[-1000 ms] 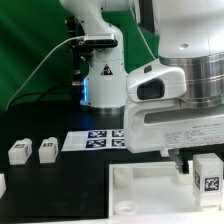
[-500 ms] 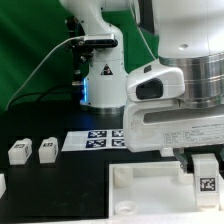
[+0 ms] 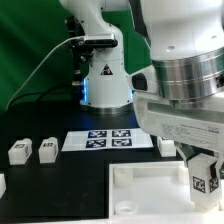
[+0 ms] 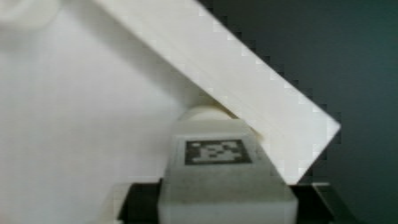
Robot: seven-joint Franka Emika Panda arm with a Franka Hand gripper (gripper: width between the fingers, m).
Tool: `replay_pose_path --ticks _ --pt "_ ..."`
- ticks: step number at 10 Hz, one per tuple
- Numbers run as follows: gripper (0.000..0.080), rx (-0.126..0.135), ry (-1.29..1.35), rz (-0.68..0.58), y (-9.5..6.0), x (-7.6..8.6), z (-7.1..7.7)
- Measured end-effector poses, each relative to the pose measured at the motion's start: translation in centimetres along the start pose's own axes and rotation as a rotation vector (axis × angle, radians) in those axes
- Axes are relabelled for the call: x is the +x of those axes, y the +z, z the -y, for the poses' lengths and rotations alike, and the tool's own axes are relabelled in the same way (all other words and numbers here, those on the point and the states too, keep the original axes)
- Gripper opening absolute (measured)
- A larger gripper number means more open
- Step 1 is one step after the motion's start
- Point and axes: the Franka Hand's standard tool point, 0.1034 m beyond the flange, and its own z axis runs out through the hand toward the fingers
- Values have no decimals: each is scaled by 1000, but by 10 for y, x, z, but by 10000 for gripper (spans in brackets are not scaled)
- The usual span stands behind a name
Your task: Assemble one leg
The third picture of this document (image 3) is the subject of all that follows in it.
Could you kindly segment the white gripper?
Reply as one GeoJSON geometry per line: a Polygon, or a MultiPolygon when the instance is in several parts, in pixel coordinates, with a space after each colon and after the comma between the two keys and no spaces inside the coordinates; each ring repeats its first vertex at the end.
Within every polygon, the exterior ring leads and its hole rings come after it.
{"type": "Polygon", "coordinates": [[[196,146],[211,151],[211,177],[221,180],[224,165],[224,92],[203,100],[202,109],[180,110],[154,94],[135,92],[134,111],[139,127],[148,134],[176,141],[175,148],[188,166],[196,146]]]}

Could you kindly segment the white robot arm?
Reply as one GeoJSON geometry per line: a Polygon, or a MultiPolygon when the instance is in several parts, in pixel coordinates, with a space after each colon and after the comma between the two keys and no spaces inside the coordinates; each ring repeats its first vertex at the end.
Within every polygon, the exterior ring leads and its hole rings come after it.
{"type": "Polygon", "coordinates": [[[224,0],[59,1],[85,32],[78,46],[94,52],[83,106],[133,106],[144,132],[175,141],[184,156],[193,146],[224,154],[224,0]],[[132,74],[121,31],[102,17],[125,9],[150,41],[150,65],[132,74]]]}

